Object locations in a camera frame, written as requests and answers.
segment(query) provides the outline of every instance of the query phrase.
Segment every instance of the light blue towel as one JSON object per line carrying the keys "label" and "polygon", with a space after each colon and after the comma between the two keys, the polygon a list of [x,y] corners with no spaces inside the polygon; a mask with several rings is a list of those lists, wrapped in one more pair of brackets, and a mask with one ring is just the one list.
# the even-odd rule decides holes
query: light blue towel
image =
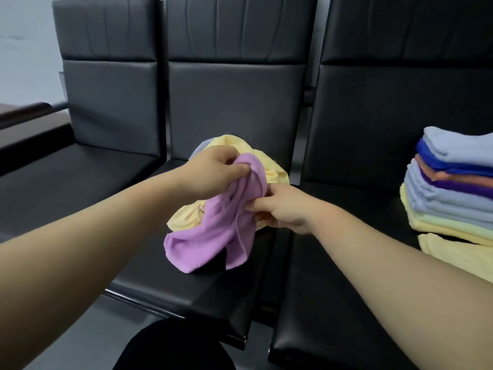
{"label": "light blue towel", "polygon": [[442,161],[493,167],[493,133],[469,136],[431,126],[424,128],[424,141]]}
{"label": "light blue towel", "polygon": [[420,166],[416,159],[412,159],[407,165],[411,183],[416,187],[420,196],[427,201],[439,201],[442,203],[457,205],[459,207],[472,208],[493,213],[493,200],[471,193],[456,192],[449,189],[432,186],[424,180]]}
{"label": "light blue towel", "polygon": [[193,153],[190,155],[190,157],[188,159],[191,160],[193,157],[195,157],[195,155],[197,153],[202,152],[211,143],[211,141],[213,141],[214,139],[215,139],[215,137],[213,137],[212,139],[204,140],[203,142],[201,142],[199,144],[199,146],[195,148],[195,150],[193,151]]}
{"label": "light blue towel", "polygon": [[406,191],[409,197],[409,204],[411,205],[411,208],[413,208],[414,211],[424,214],[430,214],[436,217],[454,219],[460,222],[466,222],[468,224],[474,224],[476,226],[493,230],[492,222],[477,220],[471,217],[467,217],[467,215],[470,214],[471,213],[470,211],[472,211],[473,209],[461,208],[451,204],[439,203],[438,201],[433,201],[433,200],[426,201],[416,190],[416,186],[413,184],[413,181],[410,179],[409,172],[406,173],[406,176],[404,178],[404,183],[406,185]]}

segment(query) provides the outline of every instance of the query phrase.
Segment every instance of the yellow towel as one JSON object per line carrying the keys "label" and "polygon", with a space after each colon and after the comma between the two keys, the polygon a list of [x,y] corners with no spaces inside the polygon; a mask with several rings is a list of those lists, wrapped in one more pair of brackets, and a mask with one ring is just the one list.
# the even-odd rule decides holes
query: yellow towel
{"label": "yellow towel", "polygon": [[[232,145],[240,154],[251,153],[255,155],[264,166],[267,183],[289,184],[289,176],[282,167],[264,152],[250,147],[243,139],[233,135],[223,135],[216,137],[206,148],[214,145]],[[168,221],[168,227],[172,231],[188,230],[189,228],[197,227],[202,223],[205,204],[205,201],[196,201],[191,205],[180,208]],[[265,224],[259,222],[257,223],[256,229],[260,230],[263,227],[265,227]]]}
{"label": "yellow towel", "polygon": [[493,231],[474,224],[466,224],[458,220],[440,218],[414,211],[409,205],[404,184],[400,187],[400,197],[404,208],[406,208],[407,217],[412,229],[420,232],[435,232],[437,234],[455,236],[456,238],[465,239],[472,243],[493,247],[493,240],[491,240],[493,239],[491,238]]}
{"label": "yellow towel", "polygon": [[445,240],[435,234],[419,235],[418,240],[427,255],[493,283],[493,248]]}

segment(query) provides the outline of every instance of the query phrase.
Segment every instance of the chair seat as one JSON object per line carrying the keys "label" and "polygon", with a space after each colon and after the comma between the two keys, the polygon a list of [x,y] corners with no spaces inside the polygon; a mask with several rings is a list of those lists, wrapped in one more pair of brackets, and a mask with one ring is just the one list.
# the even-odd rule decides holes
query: chair seat
{"label": "chair seat", "polygon": [[157,158],[73,144],[0,177],[0,242],[141,180]]}
{"label": "chair seat", "polygon": [[[170,160],[153,175],[185,161]],[[166,258],[165,228],[149,239],[107,289],[107,295],[162,315],[196,319],[210,325],[221,341],[243,348],[260,280],[276,231],[257,232],[249,260],[228,271],[184,274]]]}
{"label": "chair seat", "polygon": [[[302,189],[415,248],[398,193],[306,182]],[[270,351],[314,368],[416,369],[313,236],[295,236],[285,297]]]}

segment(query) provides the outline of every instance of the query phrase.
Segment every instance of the person's leg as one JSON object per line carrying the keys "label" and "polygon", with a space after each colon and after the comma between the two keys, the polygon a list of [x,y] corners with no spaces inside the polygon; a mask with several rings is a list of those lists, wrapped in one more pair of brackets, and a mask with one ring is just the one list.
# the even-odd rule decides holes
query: person's leg
{"label": "person's leg", "polygon": [[188,320],[168,318],[135,335],[113,370],[234,370],[222,345]]}

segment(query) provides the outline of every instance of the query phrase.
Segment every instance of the black chair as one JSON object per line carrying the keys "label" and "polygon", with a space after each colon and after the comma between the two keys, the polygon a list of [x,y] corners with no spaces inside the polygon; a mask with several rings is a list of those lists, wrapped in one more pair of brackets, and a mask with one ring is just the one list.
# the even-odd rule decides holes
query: black chair
{"label": "black chair", "polygon": [[[166,4],[171,160],[155,174],[181,166],[200,142],[223,134],[243,138],[289,172],[317,0]],[[244,265],[203,274],[169,263],[168,232],[145,244],[107,294],[155,314],[196,319],[243,348],[276,232],[257,233]]]}
{"label": "black chair", "polygon": [[[331,0],[301,188],[415,248],[398,188],[423,128],[493,132],[493,0]],[[312,236],[295,236],[270,360],[415,369]]]}
{"label": "black chair", "polygon": [[0,242],[95,204],[162,163],[159,3],[53,2],[73,135],[0,177]]}

